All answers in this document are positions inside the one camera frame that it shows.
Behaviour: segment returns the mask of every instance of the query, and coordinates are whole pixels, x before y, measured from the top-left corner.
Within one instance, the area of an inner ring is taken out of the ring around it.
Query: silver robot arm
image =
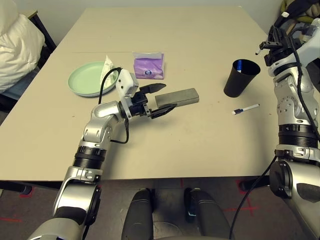
[[[101,189],[98,186],[103,174],[113,130],[124,122],[129,137],[129,122],[133,116],[160,117],[176,105],[168,104],[152,111],[145,94],[165,87],[155,83],[140,87],[135,76],[119,68],[116,89],[120,102],[97,105],[85,126],[72,166],[66,172],[53,206],[53,217],[40,225],[28,240],[81,240],[84,239],[97,217]]]
[[[312,121],[318,127],[318,102],[306,66],[320,57],[320,19],[315,19],[306,42],[298,48],[302,77],[301,95]],[[260,50],[270,49],[264,57],[269,75],[274,77],[277,97],[279,145],[277,161],[270,168],[270,189],[284,199],[297,217],[308,239],[320,239],[320,150],[318,137],[298,96],[298,66],[290,39],[283,30],[272,27]]]

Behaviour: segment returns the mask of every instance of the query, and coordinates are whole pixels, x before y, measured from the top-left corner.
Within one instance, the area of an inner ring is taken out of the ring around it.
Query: cable
[[[267,172],[269,171],[269,169],[271,168],[271,165],[276,161],[277,159],[277,156],[274,156],[273,160],[271,161],[271,163],[269,164],[269,166],[266,168],[266,170],[260,175],[260,177],[258,177],[254,183],[252,184],[252,186],[250,187],[250,189],[246,192],[246,194],[244,195],[244,197],[242,198],[238,208],[236,209],[236,212],[235,212],[235,215],[233,217],[233,220],[232,220],[232,224],[231,224],[231,228],[230,228],[230,232],[229,232],[229,239],[231,240],[232,239],[232,233],[233,233],[233,230],[234,230],[234,227],[235,227],[235,223],[236,223],[236,220],[237,220],[237,217],[238,217],[238,214],[240,212],[240,209],[242,207],[242,205],[245,203],[247,197],[249,196],[249,194],[251,193],[251,191],[255,188],[255,186],[257,185],[257,183],[260,182],[260,180],[264,177],[264,175],[267,174]]]
[[[103,77],[103,80],[102,80],[102,83],[101,83],[101,87],[100,87],[100,94],[99,94],[98,104],[101,104],[102,93],[103,93],[103,91],[104,91],[105,81],[106,81],[107,77],[108,77],[112,72],[114,72],[114,71],[117,71],[118,74],[120,74],[121,69],[122,69],[121,67],[113,68],[113,69],[111,69],[110,71],[108,71],[108,72],[106,73],[106,75]]]
[[[125,127],[125,134],[126,139],[125,141],[118,141],[118,140],[110,140],[110,142],[117,143],[117,144],[126,144],[129,141],[129,119],[126,117],[124,120],[124,127]]]
[[[308,27],[306,27],[306,26],[297,27],[296,29],[293,29],[293,30],[289,33],[288,36],[291,38],[291,37],[295,34],[295,32],[297,32],[297,31],[302,32],[303,30],[307,30],[307,29],[308,29]]]
[[[108,77],[112,72],[114,72],[114,71],[117,71],[118,74],[120,74],[121,70],[122,70],[121,67],[113,68],[113,69],[111,69],[110,71],[108,71],[108,72],[106,73],[106,75],[103,77],[103,80],[102,80],[102,83],[101,83],[101,87],[100,87],[100,94],[99,94],[98,104],[101,104],[102,93],[103,93],[103,90],[104,90],[104,85],[105,85],[105,82],[106,82],[107,77]],[[117,144],[126,144],[126,143],[129,141],[129,120],[128,120],[127,117],[126,117],[125,120],[124,120],[124,127],[125,127],[125,133],[126,133],[126,139],[125,139],[125,141],[118,141],[118,140],[113,140],[113,139],[111,139],[110,142],[117,143]]]
[[[301,94],[301,79],[302,79],[303,73],[302,73],[300,58],[299,58],[299,55],[297,53],[296,47],[294,45],[294,41],[293,41],[292,36],[290,36],[289,39],[290,39],[290,43],[291,43],[292,52],[293,52],[293,55],[295,57],[295,60],[296,60],[296,63],[297,63],[297,68],[298,68],[297,94],[298,94],[299,100],[300,100],[300,102],[302,104],[302,107],[303,107],[303,109],[304,109],[304,111],[305,111],[305,113],[306,113],[306,115],[307,115],[307,117],[309,119],[309,122],[310,122],[310,124],[311,124],[311,126],[313,128],[313,131],[316,134],[316,137],[317,137],[318,141],[320,142],[320,134],[318,132],[318,128],[317,128],[317,126],[316,126],[316,124],[315,124],[315,122],[314,122],[314,120],[313,120],[313,118],[312,118],[312,116],[311,116],[311,114],[310,114],[310,112],[308,110],[308,107],[307,107],[307,105],[306,105],[306,103],[305,103],[305,101],[304,101],[304,99],[302,97],[302,94]]]

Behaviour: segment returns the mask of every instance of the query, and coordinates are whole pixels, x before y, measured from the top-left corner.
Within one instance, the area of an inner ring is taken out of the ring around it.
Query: floor
[[[186,223],[184,219],[183,192],[186,187],[200,187],[210,193],[231,223],[243,197],[237,185],[239,179],[209,177],[103,181],[97,220],[86,240],[121,239],[127,209],[140,188],[156,189],[157,207],[153,214],[155,239],[199,235],[197,226]],[[51,217],[56,194],[56,190],[38,187],[27,196],[4,190],[0,197],[0,239],[27,239]],[[292,212],[268,187],[251,193],[240,211],[234,234],[237,240],[307,240]]]

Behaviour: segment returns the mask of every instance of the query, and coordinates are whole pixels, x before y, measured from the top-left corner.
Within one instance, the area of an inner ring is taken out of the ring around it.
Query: white wall
[[[59,43],[85,8],[158,6],[242,6],[268,32],[280,12],[282,0],[14,0],[19,9],[37,9],[55,43]]]

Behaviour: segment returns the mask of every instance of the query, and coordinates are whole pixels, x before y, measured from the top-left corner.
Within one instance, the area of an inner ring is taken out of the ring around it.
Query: green plate
[[[100,76],[104,67],[104,61],[87,63],[71,73],[68,86],[72,92],[82,97],[96,97],[100,94]],[[110,91],[117,82],[117,76],[104,83],[103,94]]]

